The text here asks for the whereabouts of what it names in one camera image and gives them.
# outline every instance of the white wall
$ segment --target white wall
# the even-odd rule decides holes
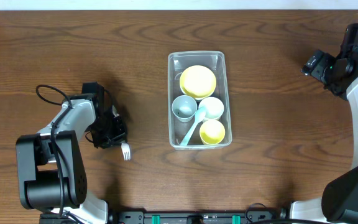
[[[358,9],[358,0],[0,0],[0,10]]]

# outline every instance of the spoon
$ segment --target spoon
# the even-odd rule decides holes
[[[203,119],[205,118],[206,112],[207,112],[207,110],[206,110],[205,106],[203,106],[202,108],[199,108],[196,111],[196,114],[194,114],[194,124],[192,125],[190,130],[187,132],[187,134],[183,138],[183,140],[181,141],[181,143],[180,143],[181,146],[187,146],[187,144],[189,144],[190,138],[193,135],[193,132],[197,127],[197,124],[203,121]]]

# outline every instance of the fork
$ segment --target fork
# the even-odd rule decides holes
[[[124,155],[124,160],[128,161],[131,159],[131,149],[128,143],[121,144],[122,154]]]

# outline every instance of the yellow bowl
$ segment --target yellow bowl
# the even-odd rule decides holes
[[[209,68],[194,65],[181,74],[179,84],[184,94],[196,100],[202,100],[215,91],[216,77]]]
[[[216,120],[207,120],[200,127],[200,137],[204,145],[219,144],[225,133],[223,124]]]

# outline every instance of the green strip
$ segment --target green strip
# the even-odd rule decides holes
[[[241,224],[241,217],[239,215],[233,215],[233,224]]]
[[[152,224],[160,224],[160,216],[152,215]]]

